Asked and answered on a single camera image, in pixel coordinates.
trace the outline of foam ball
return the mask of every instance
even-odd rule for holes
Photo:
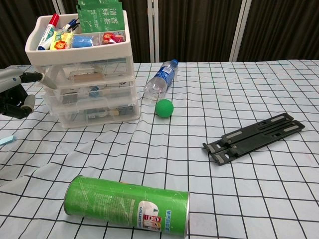
[[[174,111],[173,103],[168,99],[160,100],[156,103],[155,111],[160,117],[170,117]]]

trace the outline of table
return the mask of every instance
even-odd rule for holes
[[[180,63],[168,119],[143,99],[160,65],[134,64],[141,118],[124,123],[65,130],[42,87],[24,84],[35,112],[0,116],[1,138],[16,136],[0,146],[0,238],[175,238],[66,215],[63,197],[79,174],[190,191],[191,239],[318,238],[319,60]],[[223,166],[202,149],[282,112],[305,129]]]

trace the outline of dark curtain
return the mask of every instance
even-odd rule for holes
[[[119,0],[126,10],[134,62],[150,62],[147,0]],[[76,13],[77,0],[63,0],[66,13]]]
[[[228,61],[241,0],[159,0],[159,60]]]
[[[48,0],[0,1],[0,68],[30,64],[24,51],[26,40],[37,18],[53,13],[54,6]]]
[[[319,0],[253,0],[238,61],[319,59]]]

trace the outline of green can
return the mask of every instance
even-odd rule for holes
[[[64,211],[185,237],[189,193],[77,176],[65,193]]]

